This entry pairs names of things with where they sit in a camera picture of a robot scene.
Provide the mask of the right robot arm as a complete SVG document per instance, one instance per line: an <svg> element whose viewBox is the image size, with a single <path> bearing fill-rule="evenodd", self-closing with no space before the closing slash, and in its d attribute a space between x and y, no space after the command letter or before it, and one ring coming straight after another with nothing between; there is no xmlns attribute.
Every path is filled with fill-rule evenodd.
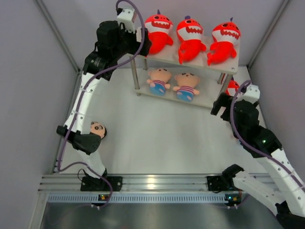
<svg viewBox="0 0 305 229"><path fill-rule="evenodd" d="M305 184L289 163L282 144L275 134L259 124L257 99L233 101L222 93L211 111L217 115L220 108L224 121L233 127L234 137L241 137L241 146L266 170L277 186L274 190L233 164L226 168L209 190L243 190L265 205L284 229L305 227Z"/></svg>

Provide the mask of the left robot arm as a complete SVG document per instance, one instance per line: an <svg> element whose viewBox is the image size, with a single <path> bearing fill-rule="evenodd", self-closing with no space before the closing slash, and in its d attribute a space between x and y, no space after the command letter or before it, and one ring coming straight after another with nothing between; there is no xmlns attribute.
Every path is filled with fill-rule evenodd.
<svg viewBox="0 0 305 229"><path fill-rule="evenodd" d="M114 70L137 55L147 55L150 46L145 26L136 29L133 22L101 22L94 49L84 61L81 85L71 113L65 123L57 127L56 132L64 143L69 143L82 157L77 164L86 168L96 190L104 190L108 184L103 176L106 168L98 152L102 137L91 130L97 101Z"/></svg>

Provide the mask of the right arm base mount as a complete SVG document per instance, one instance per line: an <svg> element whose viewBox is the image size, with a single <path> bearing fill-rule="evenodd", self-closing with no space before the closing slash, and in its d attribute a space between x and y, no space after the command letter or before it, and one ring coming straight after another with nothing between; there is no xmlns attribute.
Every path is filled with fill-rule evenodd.
<svg viewBox="0 0 305 229"><path fill-rule="evenodd" d="M235 188L230 179L224 176L207 176L208 190L214 193L222 191L234 191Z"/></svg>

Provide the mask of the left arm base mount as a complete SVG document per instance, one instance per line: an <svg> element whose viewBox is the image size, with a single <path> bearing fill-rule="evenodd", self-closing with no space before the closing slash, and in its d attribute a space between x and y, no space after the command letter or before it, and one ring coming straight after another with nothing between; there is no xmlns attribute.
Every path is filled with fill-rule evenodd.
<svg viewBox="0 0 305 229"><path fill-rule="evenodd" d="M103 174L103 177L110 183L114 192L118 192L122 189L122 176L109 176L106 171ZM81 179L80 190L85 192L110 191L110 186L101 178L91 177L84 172L84 177Z"/></svg>

